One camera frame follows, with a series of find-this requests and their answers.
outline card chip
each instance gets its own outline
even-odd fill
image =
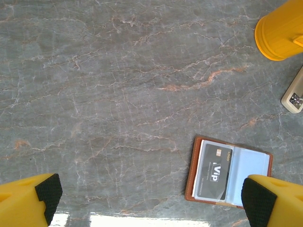
[[[221,156],[221,151],[222,151],[221,149],[217,149],[217,156],[219,157]]]

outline card holder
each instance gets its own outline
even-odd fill
[[[197,173],[198,168],[198,160],[199,160],[199,153],[200,153],[200,147],[203,140],[208,140],[212,142],[217,142],[221,144],[226,144],[230,146],[234,146],[234,152],[232,156],[232,162],[231,162],[231,171],[229,175],[229,181],[227,186],[227,192],[226,192],[226,199],[225,202],[215,202],[215,201],[208,201],[208,200],[196,200],[193,195],[193,189],[194,189],[194,181],[195,176]],[[241,189],[242,189],[242,180],[244,181],[244,177],[248,176],[246,174],[254,173],[256,169],[256,165],[253,165],[253,162],[249,162],[250,166],[249,168],[246,168],[247,171],[243,171],[245,168],[244,166],[248,166],[248,163],[246,161],[247,158],[250,160],[254,159],[255,161],[260,160],[260,156],[266,156],[268,159],[263,159],[263,164],[257,164],[257,168],[261,170],[264,169],[264,167],[267,167],[267,176],[271,176],[271,169],[272,169],[272,160],[273,156],[269,153],[264,152],[256,152],[254,150],[249,150],[245,148],[238,147],[233,144],[205,138],[202,136],[197,136],[194,142],[194,149],[193,149],[193,155],[192,155],[192,161],[191,166],[188,174],[187,179],[187,186],[185,190],[185,199],[187,201],[196,201],[196,202],[204,202],[214,205],[224,205],[224,206],[232,206],[232,207],[242,207],[242,202],[239,200],[241,199]]]

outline leather wallet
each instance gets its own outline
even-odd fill
[[[241,168],[238,171],[240,171],[242,173],[242,175],[243,175],[243,172],[245,174],[245,171],[247,171],[247,170],[245,170],[245,163],[243,163],[243,162],[245,162],[245,160],[243,158],[247,159],[249,157],[249,156],[247,156],[247,154],[245,154],[246,151],[252,151],[252,152],[255,152],[255,153],[261,152],[261,153],[266,154],[266,155],[269,156],[269,159],[267,159],[267,161],[269,161],[268,162],[267,176],[271,176],[273,155],[270,154],[270,153],[267,153],[267,152],[248,150],[248,149],[245,149],[243,147],[239,147],[239,146],[234,145],[234,144],[230,144],[230,143],[226,143],[226,142],[206,138],[206,137],[203,137],[203,136],[197,136],[196,137],[195,143],[194,143],[194,148],[193,148],[193,155],[192,155],[190,170],[189,170],[188,179],[187,179],[186,190],[185,190],[185,199],[187,201],[196,201],[196,202],[209,203],[209,204],[213,204],[213,205],[224,205],[224,206],[232,206],[232,207],[237,207],[237,208],[243,208],[240,205],[235,205],[237,203],[232,204],[232,203],[226,203],[226,202],[197,200],[197,199],[194,198],[194,196],[193,196],[194,181],[195,181],[195,176],[196,176],[197,169],[198,169],[198,160],[199,160],[200,147],[201,147],[201,143],[202,143],[203,140],[234,146],[235,149],[238,149],[238,152],[240,152],[243,157],[242,157],[242,165],[241,165],[241,163],[239,163],[239,164],[237,164],[236,168]],[[229,176],[229,184],[235,184],[236,180],[235,179],[230,179],[231,177],[237,178],[237,176],[235,174]],[[239,182],[237,183],[236,187],[237,187],[237,189],[234,190],[234,193],[237,193],[236,197],[241,197],[242,186],[239,186]]]

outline black rubber pad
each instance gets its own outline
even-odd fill
[[[250,178],[244,180],[242,203],[251,227],[266,227],[277,196]]]
[[[44,216],[49,226],[53,220],[53,215],[56,212],[60,198],[62,196],[62,187],[58,174],[54,174],[47,178],[45,181],[38,184],[36,187],[36,193],[39,201],[44,201],[45,212]]]

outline yellow container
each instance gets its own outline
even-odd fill
[[[265,57],[281,61],[303,52],[303,0],[289,0],[263,17],[255,39]]]
[[[255,203],[246,203],[244,206],[250,222],[256,223],[268,219],[267,227],[303,226],[303,185],[261,175],[249,175],[248,178],[256,182],[256,186],[259,185],[253,189],[255,193],[250,198],[255,199]],[[267,189],[268,194],[262,193],[262,188]],[[271,199],[268,195],[276,196],[272,210],[270,210]]]
[[[0,227],[48,227],[61,195],[58,174],[0,185]]]

